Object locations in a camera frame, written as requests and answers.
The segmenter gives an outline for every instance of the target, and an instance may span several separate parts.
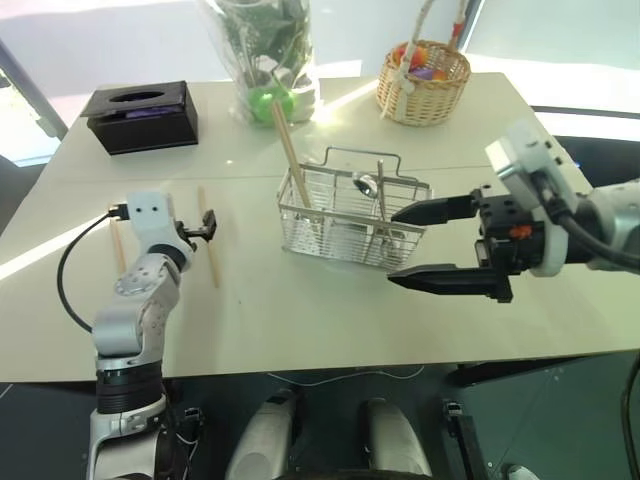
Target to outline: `woven basket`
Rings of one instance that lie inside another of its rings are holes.
[[[461,0],[460,8],[462,19],[459,14],[449,45],[416,39],[431,3],[433,0],[427,0],[418,17],[414,38],[409,42],[402,63],[396,65],[391,51],[380,72],[376,92],[378,105],[383,116],[404,125],[425,127],[444,122],[458,103],[471,74],[469,62],[453,47],[464,23],[464,0]],[[418,45],[427,49],[426,66],[446,72],[447,80],[424,80],[409,73],[409,62]]]

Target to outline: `wire basket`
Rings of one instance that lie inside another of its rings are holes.
[[[363,263],[386,270],[403,265],[425,231],[424,227],[382,219],[379,199],[365,196],[353,183],[353,172],[326,166],[332,151],[388,157],[396,160],[395,176],[383,176],[385,213],[432,197],[428,184],[400,175],[398,155],[328,147],[324,162],[300,165],[312,208],[305,208],[291,171],[278,191],[284,233],[283,248],[317,257]],[[378,180],[376,174],[370,176]]]

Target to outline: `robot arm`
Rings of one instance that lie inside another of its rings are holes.
[[[117,281],[97,315],[97,408],[91,414],[88,480],[182,480],[187,456],[177,442],[162,384],[165,325],[178,303],[181,273],[189,268],[191,237],[213,238],[215,216],[185,229],[170,198],[156,192],[127,197],[141,255]]]
[[[489,196],[488,185],[469,195],[419,202],[393,221],[435,225],[479,213],[478,268],[423,265],[395,272],[389,280],[440,295],[486,295],[513,299],[509,275],[531,270],[557,275],[566,263],[597,270],[640,273],[640,182],[573,192],[551,144],[521,122],[489,145],[486,153],[510,195]]]

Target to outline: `black tissue box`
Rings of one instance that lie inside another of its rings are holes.
[[[184,81],[98,90],[81,116],[111,155],[198,143],[198,114]]]

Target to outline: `table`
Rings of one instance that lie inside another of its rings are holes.
[[[371,80],[336,79],[322,88],[331,103]],[[68,232],[107,204],[140,189],[170,192],[177,217],[194,224],[199,185],[219,219],[214,242],[221,285],[214,288],[201,248],[169,319],[168,377],[573,356],[640,343],[634,297],[640,279],[632,275],[588,272],[579,265],[550,279],[525,273],[513,278],[515,300],[504,305],[484,297],[412,292],[374,269],[282,251],[275,200],[285,170],[281,147],[270,130],[229,126],[229,88],[192,87],[201,119],[201,143],[195,147],[110,158],[83,120],[71,128],[0,238],[0,381],[93,380],[91,339],[66,316],[55,290],[60,248],[70,240],[65,232],[73,235]],[[488,101],[492,94],[496,98]],[[481,146],[516,118],[535,122],[500,74],[473,76],[454,117],[434,130],[379,121],[372,95],[369,90],[335,110],[337,124],[297,128],[294,142],[306,152],[320,150],[329,139],[399,152],[407,171],[429,182],[438,196],[487,182],[500,193]],[[481,104],[493,105],[487,112],[491,125],[461,118]],[[466,130],[473,125],[475,130]],[[478,151],[471,154],[468,142]],[[589,190],[571,162],[561,168],[577,190]],[[430,228],[410,264],[475,265],[477,227],[469,219]],[[137,255],[135,238],[126,223],[121,232],[130,264]],[[16,258],[23,264],[16,266]],[[108,229],[78,245],[65,279],[71,303],[90,321],[109,300],[116,279]]]

